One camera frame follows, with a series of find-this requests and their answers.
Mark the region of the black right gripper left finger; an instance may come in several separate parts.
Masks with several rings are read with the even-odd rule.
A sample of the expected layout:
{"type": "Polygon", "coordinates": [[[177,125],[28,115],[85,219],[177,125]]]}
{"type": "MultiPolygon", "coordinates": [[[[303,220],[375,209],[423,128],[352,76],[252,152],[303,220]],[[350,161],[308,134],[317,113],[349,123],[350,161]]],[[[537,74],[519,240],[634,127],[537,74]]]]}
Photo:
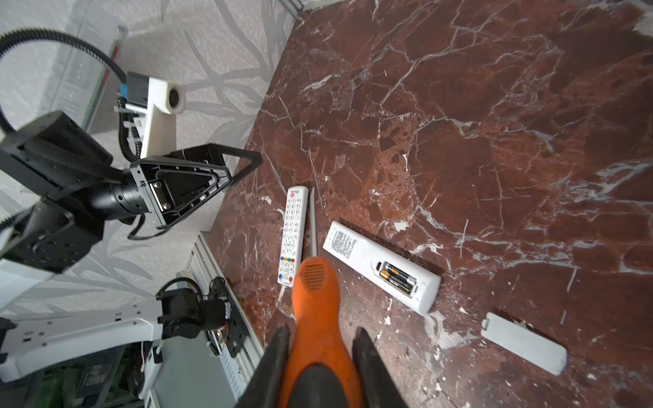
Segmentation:
{"type": "Polygon", "coordinates": [[[290,331],[280,326],[265,350],[236,408],[277,407],[287,365],[290,331]]]}

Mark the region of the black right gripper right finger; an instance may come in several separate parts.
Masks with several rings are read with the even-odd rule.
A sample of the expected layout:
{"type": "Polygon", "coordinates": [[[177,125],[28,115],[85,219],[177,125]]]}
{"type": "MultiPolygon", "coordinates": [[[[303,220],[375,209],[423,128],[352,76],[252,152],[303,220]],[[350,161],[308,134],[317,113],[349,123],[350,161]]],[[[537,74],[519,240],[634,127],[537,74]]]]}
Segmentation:
{"type": "Polygon", "coordinates": [[[357,370],[365,407],[407,408],[406,401],[387,370],[367,330],[357,327],[352,343],[352,358],[357,370]]]}

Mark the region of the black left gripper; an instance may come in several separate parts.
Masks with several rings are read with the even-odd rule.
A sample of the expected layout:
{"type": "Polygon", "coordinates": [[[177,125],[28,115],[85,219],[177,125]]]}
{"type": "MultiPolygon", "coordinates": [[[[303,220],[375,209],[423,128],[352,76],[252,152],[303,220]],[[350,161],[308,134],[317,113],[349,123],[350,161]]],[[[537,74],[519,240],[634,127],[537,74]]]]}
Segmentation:
{"type": "Polygon", "coordinates": [[[258,151],[211,143],[142,159],[130,166],[130,173],[148,212],[156,219],[156,228],[166,230],[232,183],[243,181],[262,163],[258,151]],[[231,174],[226,168],[230,157],[245,159],[248,165],[231,174]]]}

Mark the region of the orange handled screwdriver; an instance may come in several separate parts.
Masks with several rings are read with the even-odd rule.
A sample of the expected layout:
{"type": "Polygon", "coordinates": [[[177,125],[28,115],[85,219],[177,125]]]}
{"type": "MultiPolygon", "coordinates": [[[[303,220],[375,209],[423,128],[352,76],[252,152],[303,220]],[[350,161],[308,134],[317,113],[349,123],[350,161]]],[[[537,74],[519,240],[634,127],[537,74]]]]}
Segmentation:
{"type": "Polygon", "coordinates": [[[362,386],[339,325],[341,293],[332,265],[317,253],[315,194],[309,195],[311,256],[299,265],[292,307],[296,328],[280,407],[362,407],[362,386]]]}

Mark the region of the white remote control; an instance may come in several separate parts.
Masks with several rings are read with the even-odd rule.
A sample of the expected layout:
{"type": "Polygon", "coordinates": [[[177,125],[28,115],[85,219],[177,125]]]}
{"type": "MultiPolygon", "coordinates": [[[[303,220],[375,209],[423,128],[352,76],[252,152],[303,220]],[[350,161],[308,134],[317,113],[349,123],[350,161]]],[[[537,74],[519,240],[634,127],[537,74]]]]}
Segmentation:
{"type": "Polygon", "coordinates": [[[433,307],[440,290],[441,278],[438,275],[353,231],[353,229],[333,221],[326,234],[323,249],[420,316],[426,316],[433,307]],[[410,296],[379,276],[385,262],[416,279],[417,284],[413,287],[410,296]]]}

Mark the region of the white battery cover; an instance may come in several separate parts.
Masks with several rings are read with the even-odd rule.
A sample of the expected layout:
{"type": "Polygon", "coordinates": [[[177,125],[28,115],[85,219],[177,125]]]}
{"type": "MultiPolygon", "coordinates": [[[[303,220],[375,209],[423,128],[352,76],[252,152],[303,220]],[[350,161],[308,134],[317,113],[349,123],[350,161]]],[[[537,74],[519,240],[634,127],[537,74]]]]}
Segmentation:
{"type": "Polygon", "coordinates": [[[552,375],[566,368],[568,354],[562,345],[492,312],[481,323],[481,336],[552,375]]]}

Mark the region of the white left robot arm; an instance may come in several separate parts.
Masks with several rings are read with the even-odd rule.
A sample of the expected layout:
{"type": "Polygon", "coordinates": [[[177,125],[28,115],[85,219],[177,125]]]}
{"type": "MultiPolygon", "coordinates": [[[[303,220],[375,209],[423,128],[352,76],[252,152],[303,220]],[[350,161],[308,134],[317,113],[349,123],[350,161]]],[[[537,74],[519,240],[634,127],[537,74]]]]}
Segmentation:
{"type": "MultiPolygon", "coordinates": [[[[185,108],[180,86],[123,71],[97,47],[64,32],[14,30],[1,51],[28,43],[66,44],[97,59],[120,81],[118,143],[127,169],[66,115],[57,111],[21,129],[1,122],[1,169],[39,196],[32,207],[1,222],[1,303],[60,275],[102,241],[105,225],[132,226],[139,241],[147,215],[164,235],[202,205],[253,173],[262,156],[222,144],[147,156],[153,139],[176,131],[185,108]]],[[[1,380],[5,384],[85,355],[131,343],[195,338],[229,325],[231,303],[204,293],[186,277],[165,284],[153,299],[120,309],[71,316],[1,321],[1,380]]]]}

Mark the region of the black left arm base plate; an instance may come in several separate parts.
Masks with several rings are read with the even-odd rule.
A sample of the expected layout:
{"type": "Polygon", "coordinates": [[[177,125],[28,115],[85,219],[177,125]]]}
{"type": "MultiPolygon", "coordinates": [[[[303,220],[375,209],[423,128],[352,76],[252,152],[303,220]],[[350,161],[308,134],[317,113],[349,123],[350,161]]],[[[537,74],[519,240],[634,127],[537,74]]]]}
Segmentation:
{"type": "Polygon", "coordinates": [[[219,317],[224,322],[220,323],[217,329],[212,330],[215,342],[219,348],[227,350],[231,358],[236,358],[250,338],[250,331],[224,277],[218,276],[212,279],[209,284],[208,299],[216,300],[224,306],[224,312],[219,313],[219,317]]]}

